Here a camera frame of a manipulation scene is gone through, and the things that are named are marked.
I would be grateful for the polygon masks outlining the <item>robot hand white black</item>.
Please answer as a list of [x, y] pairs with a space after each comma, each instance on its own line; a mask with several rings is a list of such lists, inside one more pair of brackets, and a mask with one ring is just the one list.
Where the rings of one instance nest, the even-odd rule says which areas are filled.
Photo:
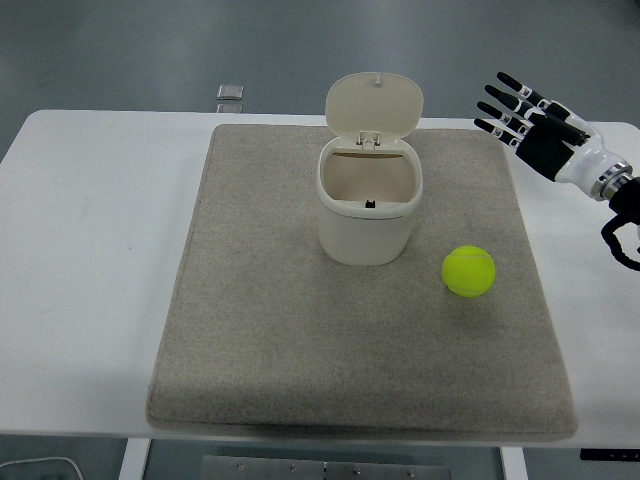
[[616, 190], [632, 178], [631, 165], [605, 148], [592, 124], [504, 72], [497, 78], [509, 90], [487, 85], [485, 92], [501, 106], [477, 103], [496, 122], [477, 118], [474, 125], [512, 148], [535, 172], [571, 183], [598, 201], [609, 197], [606, 189]]

